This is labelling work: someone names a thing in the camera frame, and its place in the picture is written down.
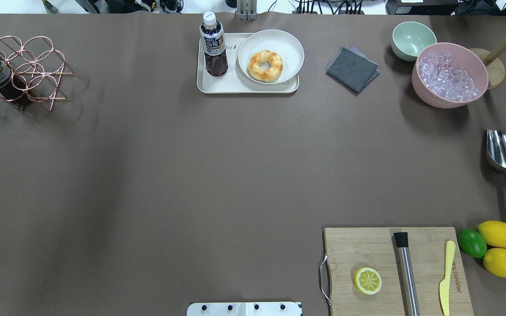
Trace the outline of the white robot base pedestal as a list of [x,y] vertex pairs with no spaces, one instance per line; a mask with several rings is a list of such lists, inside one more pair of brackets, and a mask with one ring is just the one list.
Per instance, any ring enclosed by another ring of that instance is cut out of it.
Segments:
[[196,302],[187,316],[302,316],[301,302]]

